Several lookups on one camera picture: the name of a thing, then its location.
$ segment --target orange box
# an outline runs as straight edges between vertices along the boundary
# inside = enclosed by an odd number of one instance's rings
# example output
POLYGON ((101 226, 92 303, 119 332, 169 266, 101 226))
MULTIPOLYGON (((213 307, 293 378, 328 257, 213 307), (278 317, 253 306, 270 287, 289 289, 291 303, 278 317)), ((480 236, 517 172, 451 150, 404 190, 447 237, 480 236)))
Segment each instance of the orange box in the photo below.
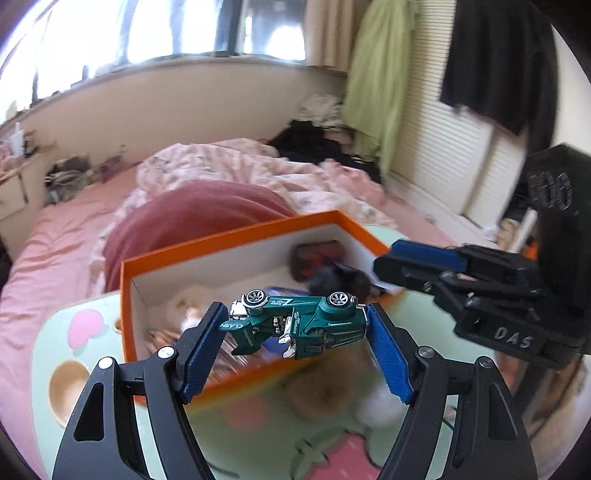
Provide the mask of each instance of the orange box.
MULTIPOLYGON (((179 290, 189 285, 213 288, 215 300, 229 306, 253 288, 276 285, 303 289, 289 275, 292 247, 333 239, 345 246, 345 264, 364 271, 374 283, 380 284, 372 272, 372 264, 388 247, 336 210, 260 223, 126 260, 121 269, 125 360, 131 362, 149 356, 144 335, 148 325, 158 327, 155 305, 172 298, 179 290)), ((384 301, 393 298, 385 296, 384 301)), ((227 381, 205 388, 192 404, 244 393, 253 385, 273 382, 305 365, 306 361, 278 359, 263 367, 247 367, 227 381)))

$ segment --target chrome wheel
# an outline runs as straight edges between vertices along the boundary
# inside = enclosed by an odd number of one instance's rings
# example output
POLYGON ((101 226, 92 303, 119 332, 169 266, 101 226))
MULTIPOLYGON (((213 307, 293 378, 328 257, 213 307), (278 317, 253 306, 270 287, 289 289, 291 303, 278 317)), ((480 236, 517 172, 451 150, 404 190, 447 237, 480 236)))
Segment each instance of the chrome wheel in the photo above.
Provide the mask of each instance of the chrome wheel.
POLYGON ((242 303, 253 309, 262 307, 267 302, 267 295, 262 290, 251 290, 242 297, 242 303))
POLYGON ((344 307, 349 304, 349 296, 344 291, 335 291, 330 294, 329 305, 333 307, 344 307))

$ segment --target desk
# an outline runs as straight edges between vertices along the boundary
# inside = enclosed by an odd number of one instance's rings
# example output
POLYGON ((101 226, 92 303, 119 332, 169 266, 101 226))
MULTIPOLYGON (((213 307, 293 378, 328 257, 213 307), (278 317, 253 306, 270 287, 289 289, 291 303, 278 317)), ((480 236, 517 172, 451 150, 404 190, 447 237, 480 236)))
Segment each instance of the desk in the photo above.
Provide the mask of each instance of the desk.
MULTIPOLYGON (((389 229, 368 229, 386 243, 401 237, 389 229)), ((492 356, 491 351, 455 337, 453 320, 429 296, 407 292, 388 313, 419 345, 431 345, 448 358, 473 362, 480 355, 492 356)), ((122 362, 121 338, 113 328, 118 317, 119 294, 113 293, 59 311, 35 340, 31 367, 33 420, 48 477, 63 435, 48 400, 49 378, 67 359, 76 359, 89 370, 105 355, 122 362), (99 312, 104 327, 84 347, 73 351, 67 342, 70 324, 76 315, 88 311, 99 312)), ((148 413, 141 406, 136 406, 136 413, 150 476, 165 480, 148 413)), ((347 476, 374 480, 400 429, 400 424, 369 429, 355 420, 351 411, 322 421, 304 421, 285 402, 277 386, 201 413, 188 409, 187 414, 217 480, 338 480, 347 476)), ((441 475, 450 441, 451 430, 442 425, 428 478, 441 475)))

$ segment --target closet door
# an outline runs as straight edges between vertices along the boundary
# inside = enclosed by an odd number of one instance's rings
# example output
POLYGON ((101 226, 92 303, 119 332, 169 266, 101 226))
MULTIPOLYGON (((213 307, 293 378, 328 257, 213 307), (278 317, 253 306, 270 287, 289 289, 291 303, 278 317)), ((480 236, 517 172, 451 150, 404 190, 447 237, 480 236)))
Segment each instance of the closet door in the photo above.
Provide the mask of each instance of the closet door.
POLYGON ((464 215, 478 226, 502 220, 525 161, 527 135, 516 137, 497 126, 464 215))
POLYGON ((486 158, 493 124, 439 102, 455 0, 417 0, 407 97, 392 171, 461 214, 486 158))

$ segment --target hanging shirt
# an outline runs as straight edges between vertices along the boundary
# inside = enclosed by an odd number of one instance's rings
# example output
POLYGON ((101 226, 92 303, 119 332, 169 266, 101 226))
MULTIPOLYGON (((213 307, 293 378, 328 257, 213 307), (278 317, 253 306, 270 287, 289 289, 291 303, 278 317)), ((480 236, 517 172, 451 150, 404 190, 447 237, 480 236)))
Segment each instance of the hanging shirt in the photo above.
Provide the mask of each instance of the hanging shirt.
POLYGON ((356 131, 355 147, 380 156, 388 172, 404 107, 414 0, 374 0, 361 22, 347 81, 343 120, 356 131))
POLYGON ((441 101, 466 105, 515 135, 550 146, 557 103, 552 27, 529 0, 457 0, 441 101))

